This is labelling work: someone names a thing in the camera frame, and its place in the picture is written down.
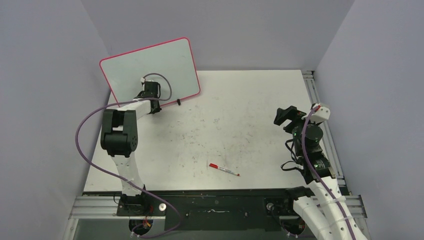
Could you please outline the pink framed whiteboard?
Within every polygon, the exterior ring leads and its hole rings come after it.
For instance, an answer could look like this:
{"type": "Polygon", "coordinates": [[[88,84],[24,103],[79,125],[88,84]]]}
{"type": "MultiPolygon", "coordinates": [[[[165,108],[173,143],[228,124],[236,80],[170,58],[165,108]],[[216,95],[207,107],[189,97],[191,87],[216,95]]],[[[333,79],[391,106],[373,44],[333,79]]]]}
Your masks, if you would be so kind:
{"type": "Polygon", "coordinates": [[[143,88],[142,77],[160,84],[162,105],[201,92],[191,43],[186,37],[104,58],[99,67],[116,103],[136,97],[143,88]]]}

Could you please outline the white marker pen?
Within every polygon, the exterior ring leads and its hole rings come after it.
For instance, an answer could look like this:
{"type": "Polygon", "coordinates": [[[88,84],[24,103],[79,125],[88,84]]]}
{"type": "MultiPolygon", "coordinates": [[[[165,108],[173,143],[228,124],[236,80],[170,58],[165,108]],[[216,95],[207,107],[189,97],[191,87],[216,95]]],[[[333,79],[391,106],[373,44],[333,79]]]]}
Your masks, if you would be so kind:
{"type": "Polygon", "coordinates": [[[239,173],[235,173],[235,172],[233,172],[231,170],[228,170],[228,169],[225,169],[225,168],[222,168],[222,167],[219,167],[219,166],[217,167],[217,169],[220,170],[220,171],[222,171],[222,172],[225,172],[225,173],[228,173],[228,174],[231,174],[231,175],[240,177],[240,174],[239,173]]]}

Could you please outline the red marker cap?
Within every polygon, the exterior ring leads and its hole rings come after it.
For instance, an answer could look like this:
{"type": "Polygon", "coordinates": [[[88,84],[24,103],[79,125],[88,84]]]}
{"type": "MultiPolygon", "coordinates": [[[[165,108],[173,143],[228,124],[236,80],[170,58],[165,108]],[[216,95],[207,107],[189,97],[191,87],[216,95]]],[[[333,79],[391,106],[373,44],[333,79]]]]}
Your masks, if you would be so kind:
{"type": "Polygon", "coordinates": [[[219,168],[216,164],[213,164],[213,163],[210,163],[210,164],[209,164],[209,166],[210,166],[211,168],[215,168],[215,169],[218,169],[218,168],[219,168]]]}

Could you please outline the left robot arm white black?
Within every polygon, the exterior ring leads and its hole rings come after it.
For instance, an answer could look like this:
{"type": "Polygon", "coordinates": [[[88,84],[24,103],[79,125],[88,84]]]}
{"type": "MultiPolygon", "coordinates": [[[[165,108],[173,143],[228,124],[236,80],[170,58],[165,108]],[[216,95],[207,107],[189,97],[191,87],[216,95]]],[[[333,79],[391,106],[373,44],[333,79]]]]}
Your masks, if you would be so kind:
{"type": "Polygon", "coordinates": [[[141,216],[152,209],[147,195],[141,190],[146,187],[135,158],[139,142],[137,121],[161,110],[158,101],[161,85],[156,81],[147,81],[142,86],[142,91],[133,102],[103,112],[100,145],[113,160],[117,174],[124,178],[121,181],[119,216],[141,216]]]}

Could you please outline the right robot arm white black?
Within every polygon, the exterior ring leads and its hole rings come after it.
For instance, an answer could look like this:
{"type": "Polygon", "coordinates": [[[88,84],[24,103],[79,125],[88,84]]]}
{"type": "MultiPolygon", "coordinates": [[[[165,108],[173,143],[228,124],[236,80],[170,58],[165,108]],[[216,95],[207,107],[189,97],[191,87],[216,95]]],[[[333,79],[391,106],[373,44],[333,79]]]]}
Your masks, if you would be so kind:
{"type": "Polygon", "coordinates": [[[306,183],[305,187],[288,189],[283,209],[297,214],[318,240],[365,240],[343,196],[334,170],[326,158],[320,141],[324,132],[320,125],[330,118],[330,109],[314,103],[308,113],[295,106],[278,108],[273,123],[289,123],[283,130],[291,134],[288,147],[294,168],[306,183]]]}

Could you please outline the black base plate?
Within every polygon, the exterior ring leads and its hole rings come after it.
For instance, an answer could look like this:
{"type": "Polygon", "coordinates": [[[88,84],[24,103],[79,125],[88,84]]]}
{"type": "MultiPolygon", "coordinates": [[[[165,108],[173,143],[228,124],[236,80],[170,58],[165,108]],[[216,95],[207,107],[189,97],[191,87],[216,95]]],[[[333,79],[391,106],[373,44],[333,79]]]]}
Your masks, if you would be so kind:
{"type": "Polygon", "coordinates": [[[279,231],[278,217],[295,220],[294,201],[314,194],[306,187],[238,190],[160,190],[124,196],[119,217],[164,217],[165,229],[180,231],[279,231]]]}

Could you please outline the aluminium front rail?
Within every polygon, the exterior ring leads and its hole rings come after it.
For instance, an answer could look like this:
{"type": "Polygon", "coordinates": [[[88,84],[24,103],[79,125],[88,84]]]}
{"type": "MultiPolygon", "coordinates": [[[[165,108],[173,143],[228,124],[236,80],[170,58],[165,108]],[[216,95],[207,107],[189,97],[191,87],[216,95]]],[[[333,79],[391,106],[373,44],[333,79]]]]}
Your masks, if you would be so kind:
{"type": "MultiPolygon", "coordinates": [[[[361,196],[348,195],[345,203],[356,219],[366,219],[367,213],[361,196]]],[[[70,219],[141,219],[143,216],[119,216],[118,205],[111,196],[78,196],[69,215],[70,219]]]]}

